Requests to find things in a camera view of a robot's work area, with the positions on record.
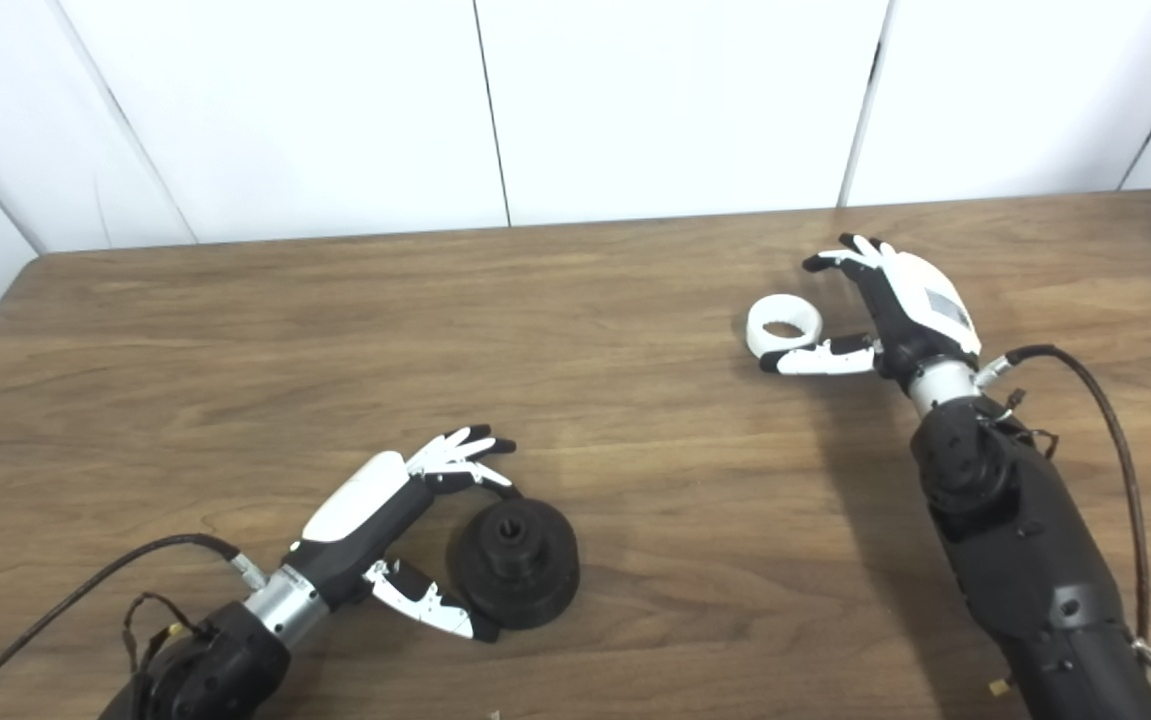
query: robotic hand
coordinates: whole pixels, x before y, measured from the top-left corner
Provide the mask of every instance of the robotic hand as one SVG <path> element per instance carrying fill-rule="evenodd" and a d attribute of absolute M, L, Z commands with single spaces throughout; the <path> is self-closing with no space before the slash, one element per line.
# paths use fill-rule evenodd
<path fill-rule="evenodd" d="M 802 347 L 757 352 L 763 370 L 785 375 L 846 374 L 877 370 L 883 378 L 908 386 L 931 359 L 977 363 L 980 337 L 953 282 L 939 268 L 885 242 L 845 233 L 846 250 L 826 250 L 802 262 L 810 273 L 837 268 L 859 286 L 877 338 L 868 334 L 816 343 L 818 322 L 802 328 Z M 818 312 L 807 311 L 807 315 Z M 750 338 L 755 332 L 750 316 Z"/>
<path fill-rule="evenodd" d="M 479 462 L 514 450 L 513 442 L 491 437 L 489 426 L 473 426 L 433 438 L 410 460 L 392 451 L 372 457 L 318 507 L 281 568 L 266 579 L 247 566 L 242 577 L 250 597 L 211 612 L 188 627 L 191 638 L 147 657 L 100 718 L 249 719 L 277 691 L 310 630 L 366 597 L 419 623 L 494 642 L 500 629 L 491 620 L 410 564 L 386 560 L 384 552 L 434 496 L 483 487 L 520 498 L 510 480 Z M 161 648 L 165 637 L 159 633 L 151 648 Z"/>
<path fill-rule="evenodd" d="M 807 271 L 837 268 L 859 286 L 877 337 L 817 342 L 818 312 L 793 296 L 770 296 L 749 313 L 748 343 L 768 373 L 876 370 L 899 383 L 921 416 L 913 436 L 928 511 L 974 620 L 1009 662 L 1035 720 L 1151 720 L 1148 582 L 1142 519 L 1136 520 L 1141 612 L 1137 634 L 1125 623 L 1113 574 L 1050 458 L 1035 445 L 1043 430 L 1019 423 L 983 395 L 1028 357 L 1059 357 L 1091 388 L 1105 411 L 1129 492 L 1134 470 L 1113 411 L 1090 372 L 1054 346 L 1029 346 L 978 369 L 980 337 L 962 297 L 935 266 L 881 240 L 845 233 L 844 250 L 803 261 Z M 768 340 L 762 325 L 787 322 L 794 340 Z"/>

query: black pulley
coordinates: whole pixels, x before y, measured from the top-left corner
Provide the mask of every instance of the black pulley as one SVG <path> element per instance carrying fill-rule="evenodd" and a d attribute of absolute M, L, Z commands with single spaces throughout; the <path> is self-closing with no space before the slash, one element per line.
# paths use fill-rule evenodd
<path fill-rule="evenodd" d="M 538 628 L 576 597 L 576 530 L 548 503 L 494 503 L 468 521 L 452 552 L 451 573 L 465 600 L 501 628 Z"/>

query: wooden table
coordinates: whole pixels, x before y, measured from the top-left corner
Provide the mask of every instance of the wooden table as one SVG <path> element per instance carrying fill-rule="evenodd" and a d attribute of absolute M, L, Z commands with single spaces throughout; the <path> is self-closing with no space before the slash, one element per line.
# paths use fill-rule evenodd
<path fill-rule="evenodd" d="M 165 534 L 273 568 L 371 454 L 491 421 L 520 445 L 494 466 L 579 533 L 571 610 L 482 646 L 365 603 L 261 717 L 1027 717 L 988 692 L 1005 667 L 927 519 L 899 389 L 772 377 L 745 350 L 771 292 L 866 328 L 840 274 L 798 266 L 840 231 L 944 269 L 985 355 L 1055 340 L 1096 369 L 1151 546 L 1151 192 L 48 255 L 0 305 L 0 648 Z M 1058 363 L 996 395 L 1017 383 L 1129 597 L 1099 414 Z M 443 498 L 395 553 L 444 577 L 486 503 Z M 204 551 L 147 557 L 7 666 L 0 717 L 98 715 L 150 588 L 196 616 L 243 595 Z"/>

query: white ring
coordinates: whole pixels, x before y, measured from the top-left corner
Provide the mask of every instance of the white ring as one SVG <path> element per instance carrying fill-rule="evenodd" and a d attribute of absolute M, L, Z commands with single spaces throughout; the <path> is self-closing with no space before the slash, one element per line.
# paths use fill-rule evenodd
<path fill-rule="evenodd" d="M 770 323 L 793 325 L 802 337 L 780 337 L 767 331 Z M 755 357 L 777 350 L 796 350 L 820 340 L 823 317 L 816 306 L 795 294 L 768 294 L 748 308 L 748 328 L 745 339 Z"/>

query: black fingertip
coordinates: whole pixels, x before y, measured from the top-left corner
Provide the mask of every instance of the black fingertip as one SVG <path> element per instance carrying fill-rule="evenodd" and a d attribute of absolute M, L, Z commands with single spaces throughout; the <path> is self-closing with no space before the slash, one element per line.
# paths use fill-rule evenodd
<path fill-rule="evenodd" d="M 763 373 L 779 373 L 780 372 L 780 357 L 788 354 L 787 350 L 772 350 L 767 352 L 765 355 L 759 357 L 757 367 L 762 368 Z"/>
<path fill-rule="evenodd" d="M 491 434 L 491 426 L 482 423 L 480 426 L 468 426 L 468 437 L 464 442 L 473 442 L 475 439 L 482 439 L 483 437 Z"/>
<path fill-rule="evenodd" d="M 826 270 L 834 265 L 832 258 L 821 258 L 818 255 L 811 255 L 802 261 L 802 269 L 808 273 L 818 273 L 820 270 Z"/>
<path fill-rule="evenodd" d="M 473 625 L 473 639 L 483 643 L 493 643 L 500 638 L 500 626 L 485 619 L 478 612 L 468 615 L 468 622 Z"/>
<path fill-rule="evenodd" d="M 502 487 L 501 484 L 491 484 L 488 487 L 493 489 L 494 493 L 500 497 L 500 500 L 517 500 L 521 497 L 520 489 L 517 487 Z"/>

